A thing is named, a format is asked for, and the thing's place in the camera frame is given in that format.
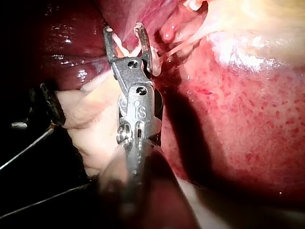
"metal forceps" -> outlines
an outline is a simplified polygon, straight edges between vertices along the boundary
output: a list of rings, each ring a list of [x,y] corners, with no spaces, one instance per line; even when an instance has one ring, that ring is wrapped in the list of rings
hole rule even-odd
[[[134,33],[141,43],[141,55],[119,58],[113,48],[112,28],[106,26],[103,29],[108,62],[122,90],[118,101],[118,143],[131,137],[155,138],[162,126],[162,118],[155,116],[156,110],[163,109],[163,100],[151,81],[152,53],[148,35],[140,22],[136,23]]]

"forceps jaw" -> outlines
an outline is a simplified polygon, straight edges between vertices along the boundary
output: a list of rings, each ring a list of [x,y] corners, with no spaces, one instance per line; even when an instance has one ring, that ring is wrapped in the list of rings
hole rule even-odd
[[[146,75],[150,75],[152,73],[153,67],[153,59],[152,59],[152,51],[150,48],[150,43],[148,39],[148,34],[146,29],[144,28],[141,22],[137,22],[134,29],[133,29],[135,36],[139,39],[141,45],[141,55],[137,58],[141,59],[143,62],[142,70]],[[104,44],[107,53],[108,62],[112,65],[112,63],[119,61],[120,59],[128,59],[131,60],[136,57],[123,57],[118,58],[115,54],[115,50],[113,48],[113,29],[110,26],[105,26],[103,29],[103,36],[104,36]],[[112,69],[113,74],[116,74],[116,69]]]

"screw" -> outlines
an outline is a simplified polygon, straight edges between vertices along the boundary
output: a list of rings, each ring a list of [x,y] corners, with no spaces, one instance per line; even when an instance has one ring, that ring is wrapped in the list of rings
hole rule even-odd
[[[138,87],[136,92],[137,92],[137,94],[139,94],[139,95],[146,95],[146,93],[147,93],[145,87]]]
[[[138,62],[137,61],[130,61],[130,62],[128,62],[128,67],[130,68],[130,69],[135,69],[135,68],[137,68],[138,67]]]

